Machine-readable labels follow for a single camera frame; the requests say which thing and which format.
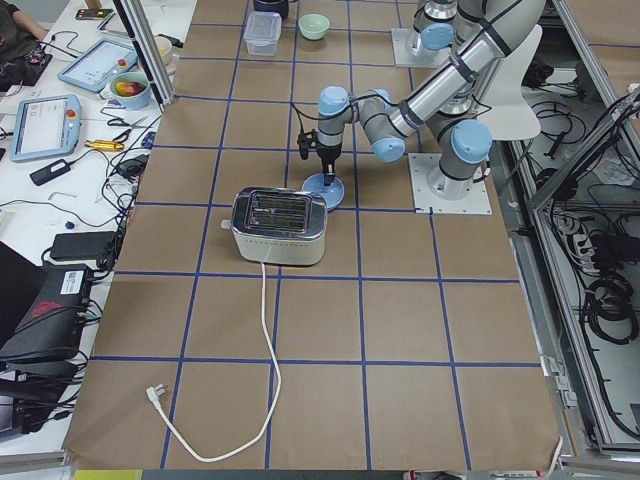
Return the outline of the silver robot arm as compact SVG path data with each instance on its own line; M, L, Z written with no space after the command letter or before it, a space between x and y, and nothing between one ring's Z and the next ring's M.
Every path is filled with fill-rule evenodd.
M439 52L453 43L457 15L455 0L423 0L418 2L413 17L411 49L416 54Z
M318 127L311 137L322 162L326 188L335 181L335 162L342 152L348 124L361 125L374 154L383 162L403 156L405 140L427 127L441 146L444 176L463 181L485 159L473 152L490 131L468 117L478 80L497 61L512 54L537 25L541 1L421 1L414 15L411 49L450 52L447 59L407 98L392 103L386 93L372 89L350 93L340 86L325 87L318 101Z

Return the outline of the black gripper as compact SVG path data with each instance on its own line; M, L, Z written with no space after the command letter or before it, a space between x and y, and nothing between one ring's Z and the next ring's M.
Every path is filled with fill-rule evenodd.
M335 180L335 162L341 155L341 145L327 146L320 142L316 143L316 152L323 165L323 185L330 187Z

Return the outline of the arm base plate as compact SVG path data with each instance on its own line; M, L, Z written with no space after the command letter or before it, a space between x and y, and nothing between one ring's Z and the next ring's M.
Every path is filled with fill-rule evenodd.
M423 43L419 33L409 28L391 30L391 42L395 65L408 68L435 68L448 58L452 44L441 49L429 49Z
M408 155L415 212L491 215L482 168L478 166L469 179L453 180L441 171L440 158L440 154Z

